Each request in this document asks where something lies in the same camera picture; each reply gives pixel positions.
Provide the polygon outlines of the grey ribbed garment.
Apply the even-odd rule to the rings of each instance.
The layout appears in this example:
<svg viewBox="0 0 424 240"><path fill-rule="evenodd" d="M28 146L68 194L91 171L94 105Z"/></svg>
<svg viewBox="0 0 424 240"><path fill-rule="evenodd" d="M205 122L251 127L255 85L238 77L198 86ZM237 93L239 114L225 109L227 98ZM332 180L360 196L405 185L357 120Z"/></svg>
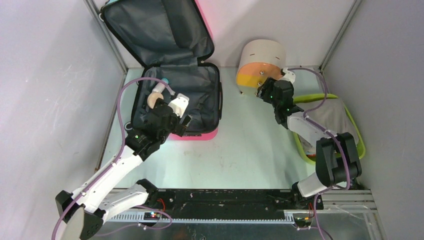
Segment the grey ribbed garment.
<svg viewBox="0 0 424 240"><path fill-rule="evenodd" d="M312 102L300 102L297 105L303 110L309 110L317 107L322 100ZM340 98L327 98L324 104L318 109L307 113L315 122L322 125L323 127L335 131L337 133L350 133L357 145L359 143L359 137L352 121L348 117L345 109L345 104ZM307 155L313 155L316 153L315 147L307 142L303 137L299 136L301 146Z"/></svg>

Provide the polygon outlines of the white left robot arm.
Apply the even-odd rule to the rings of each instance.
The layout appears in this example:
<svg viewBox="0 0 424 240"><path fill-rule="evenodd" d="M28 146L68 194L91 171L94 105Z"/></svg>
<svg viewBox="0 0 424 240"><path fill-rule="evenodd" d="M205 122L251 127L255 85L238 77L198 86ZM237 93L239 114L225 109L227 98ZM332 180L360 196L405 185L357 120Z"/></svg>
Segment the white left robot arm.
<svg viewBox="0 0 424 240"><path fill-rule="evenodd" d="M126 130L121 110L117 117L122 144L103 167L72 192L65 190L55 200L60 212L53 240L88 240L114 216L133 207L153 208L158 202L155 189L143 180L126 190L109 195L111 190L133 169L158 151L170 134L182 136L191 121L185 114L189 99L177 96L169 103L157 99L145 117L141 129Z"/></svg>

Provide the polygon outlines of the beige orange round storage box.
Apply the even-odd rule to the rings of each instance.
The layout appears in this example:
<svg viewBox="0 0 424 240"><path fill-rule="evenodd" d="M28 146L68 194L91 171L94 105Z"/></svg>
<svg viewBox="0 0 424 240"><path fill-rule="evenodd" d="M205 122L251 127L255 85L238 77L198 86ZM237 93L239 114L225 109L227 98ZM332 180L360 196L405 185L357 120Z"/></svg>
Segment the beige orange round storage box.
<svg viewBox="0 0 424 240"><path fill-rule="evenodd" d="M286 49L274 40L256 39L248 42L241 53L236 84L241 95L255 96L268 77L280 79L286 66Z"/></svg>

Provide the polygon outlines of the pink and teal kids suitcase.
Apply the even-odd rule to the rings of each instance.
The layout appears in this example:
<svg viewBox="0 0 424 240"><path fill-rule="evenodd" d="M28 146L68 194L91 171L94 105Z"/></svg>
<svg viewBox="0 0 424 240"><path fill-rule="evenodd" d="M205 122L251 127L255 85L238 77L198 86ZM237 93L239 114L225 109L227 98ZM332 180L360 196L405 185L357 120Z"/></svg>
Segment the pink and teal kids suitcase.
<svg viewBox="0 0 424 240"><path fill-rule="evenodd" d="M223 89L218 67L208 62L215 45L194 0L111 0L100 10L108 30L143 66L130 122L140 128L155 79L189 98L184 141L208 141L218 133Z"/></svg>

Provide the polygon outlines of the green plastic bin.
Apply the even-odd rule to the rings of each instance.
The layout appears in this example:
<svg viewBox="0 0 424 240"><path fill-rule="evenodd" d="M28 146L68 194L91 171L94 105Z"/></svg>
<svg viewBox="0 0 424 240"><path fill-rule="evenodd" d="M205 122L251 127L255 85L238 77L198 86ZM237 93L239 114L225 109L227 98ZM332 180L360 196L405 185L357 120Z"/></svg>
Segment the green plastic bin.
<svg viewBox="0 0 424 240"><path fill-rule="evenodd" d="M314 101L320 101L321 100L322 102L319 103L318 106L316 106L317 109L318 109L318 108L320 108L324 104L324 102L326 101L326 99L341 99L341 98L339 98L338 96L336 96L334 94L327 94L327 95L325 95L323 93L316 93L316 94L296 96L294 98L293 102L297 105L298 103L309 103L309 102L314 102ZM350 118L351 122L353 123L353 126L356 129L357 135L359 137L359 143L358 144L355 143L354 137L349 132L337 133L336 131L333 131L333 130L330 130L328 128L325 128L321 124L319 124L319 125L321 125L326 130L328 130L332 134L334 134L334 136L340 141L340 145L343 147L343 150L344 150L344 152L346 154L353 153L353 156L355 158L357 158L357 159L360 160L365 155L365 151L366 151L365 144L364 144L364 141L362 139L361 133L358 130L358 127L357 127L357 125L356 125L356 123L355 123L355 121L354 121L351 113L349 112L348 108L346 107L346 105L345 105L345 111L347 113L347 116Z"/></svg>

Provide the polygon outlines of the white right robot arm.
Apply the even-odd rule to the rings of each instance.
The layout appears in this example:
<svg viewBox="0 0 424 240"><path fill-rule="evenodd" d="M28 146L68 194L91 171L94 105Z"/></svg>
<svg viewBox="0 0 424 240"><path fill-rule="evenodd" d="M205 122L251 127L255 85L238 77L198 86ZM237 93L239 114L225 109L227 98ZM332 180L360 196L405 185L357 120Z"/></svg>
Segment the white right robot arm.
<svg viewBox="0 0 424 240"><path fill-rule="evenodd" d="M291 204L304 209L311 196L321 194L337 184L362 174L356 143L349 132L337 133L313 120L294 103L294 86L287 80L268 77L256 96L271 104L276 122L305 139L315 148L315 172L293 184Z"/></svg>

